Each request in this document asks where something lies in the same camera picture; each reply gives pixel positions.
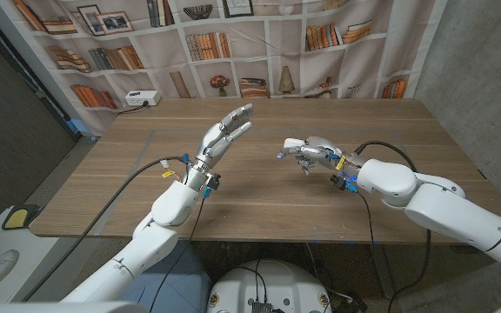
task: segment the yellow label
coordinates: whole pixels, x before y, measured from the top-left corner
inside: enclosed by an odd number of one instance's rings
[[[345,156],[342,156],[339,160],[339,163],[336,166],[336,170],[341,170],[342,166],[344,166]]]
[[[174,175],[174,174],[175,174],[175,172],[173,170],[168,170],[168,171],[166,171],[165,173],[162,174],[162,177],[166,178],[166,177]]]

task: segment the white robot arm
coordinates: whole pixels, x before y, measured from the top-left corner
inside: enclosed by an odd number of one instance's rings
[[[202,188],[217,187],[219,176],[210,174],[210,170],[233,141],[252,127],[249,117],[253,114],[252,104],[247,104],[213,125],[204,136],[195,162],[188,163],[183,183],[173,182],[135,228],[132,241],[62,302],[116,300],[137,276],[168,256],[178,241],[177,233],[168,227],[187,220]]]
[[[413,222],[468,243],[501,263],[501,216],[466,200],[451,180],[415,173],[402,164],[365,161],[320,137],[286,139],[278,158],[287,154],[295,155],[305,174],[317,163],[337,170],[359,188],[380,192],[385,205],[403,210]]]

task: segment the power strip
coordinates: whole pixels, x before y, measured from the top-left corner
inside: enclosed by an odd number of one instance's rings
[[[155,90],[133,90],[129,91],[125,100],[131,106],[143,105],[144,101],[148,101],[148,105],[157,105],[160,101],[160,95]]]

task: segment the bookshelf backdrop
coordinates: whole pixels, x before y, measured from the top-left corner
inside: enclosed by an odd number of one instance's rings
[[[95,135],[127,106],[130,90],[219,97],[210,86],[216,75],[230,79],[227,97],[411,98],[446,5],[243,2],[252,10],[234,8],[232,0],[0,0]],[[94,6],[101,15],[91,14]],[[247,89],[257,86],[245,78],[256,79],[260,90]]]

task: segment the picture frame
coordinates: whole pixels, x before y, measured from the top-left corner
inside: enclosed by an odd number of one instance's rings
[[[100,9],[95,4],[85,5],[77,7],[78,12],[80,12],[83,20],[88,25],[89,30],[95,36],[105,35],[104,28],[102,24],[97,19],[97,15],[100,14]]]
[[[88,26],[88,24],[86,23],[86,21],[84,20],[84,17],[83,15],[79,12],[79,11],[73,11],[71,12],[71,15],[77,20],[77,22],[83,27],[84,31],[86,31],[87,33],[91,34],[91,35],[94,35],[92,33],[92,30],[90,29],[90,27]]]
[[[252,0],[224,0],[225,17],[252,17]]]
[[[132,24],[124,11],[99,14],[97,20],[102,25],[105,35],[133,31]]]

